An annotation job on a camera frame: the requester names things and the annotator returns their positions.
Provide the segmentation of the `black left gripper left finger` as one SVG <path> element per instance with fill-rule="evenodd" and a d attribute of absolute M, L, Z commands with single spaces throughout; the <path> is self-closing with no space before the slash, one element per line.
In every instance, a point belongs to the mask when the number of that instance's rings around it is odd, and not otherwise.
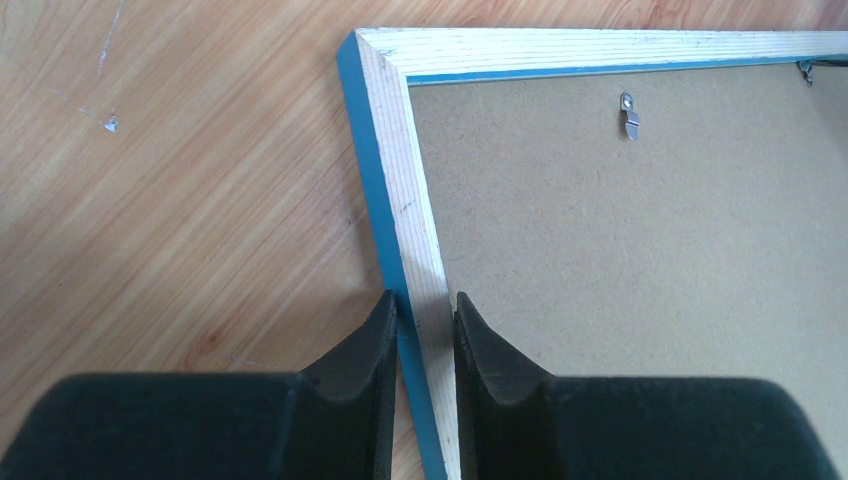
<path fill-rule="evenodd" d="M 387 479 L 398 307 L 298 372 L 81 374 L 35 404 L 5 479 Z"/>

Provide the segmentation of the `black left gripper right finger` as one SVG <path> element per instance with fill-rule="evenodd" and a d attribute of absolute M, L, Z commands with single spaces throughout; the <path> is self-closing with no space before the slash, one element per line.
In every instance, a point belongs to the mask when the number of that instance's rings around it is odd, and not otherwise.
<path fill-rule="evenodd" d="M 465 479 L 834 479 L 777 384 L 734 377 L 556 376 L 496 333 L 465 293 L 454 313 Z"/>

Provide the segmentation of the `wooden photo frame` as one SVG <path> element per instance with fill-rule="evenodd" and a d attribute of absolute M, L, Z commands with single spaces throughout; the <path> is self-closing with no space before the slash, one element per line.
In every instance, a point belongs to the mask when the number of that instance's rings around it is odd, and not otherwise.
<path fill-rule="evenodd" d="M 845 32 L 359 28 L 337 62 L 425 478 L 465 479 L 459 293 L 556 376 L 773 382 L 846 477 Z"/>

